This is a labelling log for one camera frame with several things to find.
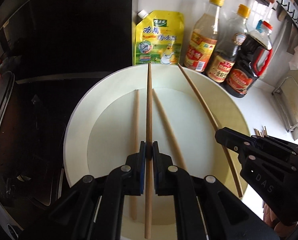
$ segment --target wooden chopstick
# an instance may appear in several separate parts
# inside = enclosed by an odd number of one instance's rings
[[[156,91],[153,89],[152,90],[152,94],[153,94],[153,99],[155,100],[156,102],[156,106],[158,108],[158,112],[160,114],[160,117],[161,117],[161,120],[162,120],[162,123],[165,127],[165,130],[166,130],[166,133],[167,133],[167,136],[168,138],[170,139],[170,144],[171,144],[171,148],[172,148],[172,151],[173,153],[175,154],[176,158],[177,158],[177,162],[178,162],[178,166],[184,170],[187,170],[187,166],[185,164],[185,160],[183,158],[183,155],[181,153],[181,150],[180,150],[180,146],[179,146],[179,143],[176,139],[176,136],[172,130],[172,127],[169,123],[169,120],[167,118],[167,115],[165,113],[165,110],[163,109],[163,106],[157,96],[157,93]]]
[[[256,128],[254,128],[254,130],[255,130],[255,134],[256,134],[257,136],[264,137],[265,135],[268,135],[268,133],[267,133],[267,128],[266,128],[266,127],[264,127],[262,131],[259,131],[259,130],[256,129]]]
[[[146,111],[146,181],[145,181],[145,238],[151,238],[153,164],[152,164],[152,83],[151,64],[148,64]]]
[[[188,81],[189,85],[191,86],[193,92],[196,94],[200,104],[202,105],[202,107],[204,108],[213,128],[215,131],[218,131],[219,130],[219,125],[216,121],[216,119],[214,118],[212,112],[210,111],[209,107],[207,106],[205,100],[203,99],[202,95],[200,94],[199,90],[197,89],[197,87],[195,86],[195,84],[192,82],[191,78],[187,75],[187,73],[183,70],[182,66],[180,64],[178,64],[178,67],[180,69],[180,71],[183,73],[183,75],[185,76],[186,80]],[[232,176],[233,176],[233,180],[234,180],[234,183],[236,185],[236,189],[237,189],[237,192],[238,192],[238,196],[239,197],[242,197],[243,196],[243,192],[242,192],[242,187],[241,187],[241,184],[240,184],[240,180],[239,180],[239,177],[238,177],[238,173],[237,173],[237,170],[236,170],[236,167],[234,166],[233,164],[233,161],[232,161],[232,158],[230,156],[230,153],[228,151],[228,149],[224,146],[222,146],[224,152],[225,152],[225,156],[227,158],[227,161],[228,161],[228,164],[229,164],[229,167],[230,167],[230,170],[231,170],[231,173],[232,173]]]
[[[134,149],[132,153],[139,152],[139,140],[138,140],[138,128],[139,128],[139,90],[136,90],[135,104],[133,110],[133,122],[134,122]],[[129,198],[129,214],[133,220],[137,219],[137,197],[130,196]]]

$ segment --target bottle handle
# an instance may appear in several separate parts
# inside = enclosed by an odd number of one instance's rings
[[[258,71],[258,69],[257,69],[257,62],[260,60],[260,57],[261,56],[262,56],[262,53],[259,53],[258,56],[257,56],[257,58],[256,58],[256,60],[254,61],[253,66],[252,66],[255,74],[258,77],[260,77],[262,75],[262,73],[266,70],[267,66],[269,65],[269,62],[270,62],[270,59],[271,59],[271,56],[272,56],[272,49],[269,50],[269,54],[268,54],[268,56],[267,56],[267,58],[265,60],[264,65],[261,67],[261,70]]]
[[[260,77],[262,73],[266,70],[267,66],[269,65],[271,56],[272,56],[272,49],[269,50],[269,54],[265,60],[265,64],[261,67],[261,70],[257,73],[258,77]]]

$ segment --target yellow seasoning pouch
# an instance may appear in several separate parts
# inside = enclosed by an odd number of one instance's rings
[[[153,11],[136,27],[134,65],[179,63],[184,17],[179,12]]]

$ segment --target white countertop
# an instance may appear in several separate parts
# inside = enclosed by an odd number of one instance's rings
[[[251,135],[255,134],[254,128],[262,131],[266,126],[268,135],[298,144],[298,139],[294,141],[291,133],[286,131],[271,92],[253,86],[244,98],[232,97],[232,99],[246,119]],[[249,185],[242,202],[261,219],[263,218],[262,199]]]

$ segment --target red bottle cap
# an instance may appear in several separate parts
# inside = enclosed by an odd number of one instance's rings
[[[272,30],[272,25],[270,25],[268,22],[263,21],[262,24],[263,24],[264,26],[266,26],[268,29]]]

